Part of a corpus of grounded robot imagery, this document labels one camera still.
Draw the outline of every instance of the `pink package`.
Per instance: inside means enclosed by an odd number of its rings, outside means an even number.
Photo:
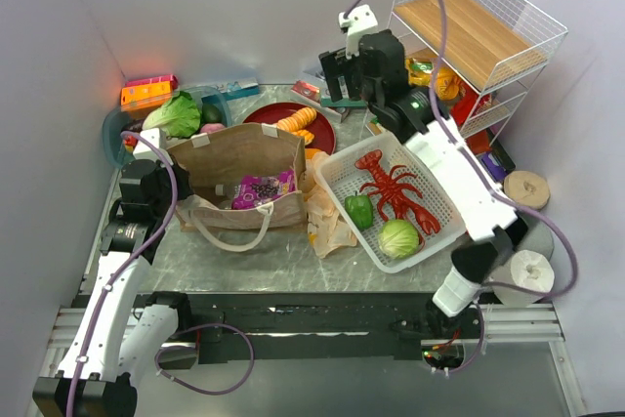
[[[125,87],[135,87],[137,85],[149,85],[150,83],[160,83],[160,82],[172,82],[172,90],[176,90],[178,88],[178,79],[176,75],[170,73],[169,75],[160,75],[158,77],[150,77],[150,78],[141,78],[139,80],[131,80],[130,82],[126,82]]]
[[[276,200],[295,190],[295,172],[288,170],[277,176],[246,176],[241,180],[232,209],[251,209]]]

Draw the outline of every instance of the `red plate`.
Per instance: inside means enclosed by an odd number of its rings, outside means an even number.
[[[268,104],[251,113],[243,122],[275,124],[280,119],[290,116],[303,107],[306,107],[306,105],[299,103]],[[334,153],[336,136],[334,135],[332,124],[323,114],[317,111],[316,119],[306,127],[306,130],[314,134],[314,140],[307,148],[318,148],[325,151],[328,155]]]

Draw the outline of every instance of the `paper towel roll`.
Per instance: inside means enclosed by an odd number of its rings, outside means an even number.
[[[554,286],[554,270],[549,261],[540,253],[519,251],[506,264],[491,274],[497,282],[512,283],[519,287],[548,293]],[[505,287],[493,287],[493,292],[501,303],[508,307],[526,307],[542,298],[540,295],[517,292]]]

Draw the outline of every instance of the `wooden shelf board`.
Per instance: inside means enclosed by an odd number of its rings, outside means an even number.
[[[531,47],[475,0],[444,0],[447,12],[445,59],[467,80],[483,90],[497,63]],[[440,10],[437,0],[413,0],[395,7],[395,13],[414,31],[440,47]],[[535,51],[511,62],[506,76],[523,73],[545,61]]]

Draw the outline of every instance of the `purple package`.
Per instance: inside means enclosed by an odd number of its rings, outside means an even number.
[[[493,180],[502,182],[506,179],[506,170],[499,164],[499,161],[497,161],[497,158],[491,151],[486,152],[479,159],[481,160],[481,164],[486,168],[486,171],[490,173]]]
[[[232,209],[252,209],[295,190],[295,172],[288,170],[277,176],[246,176],[241,180]]]

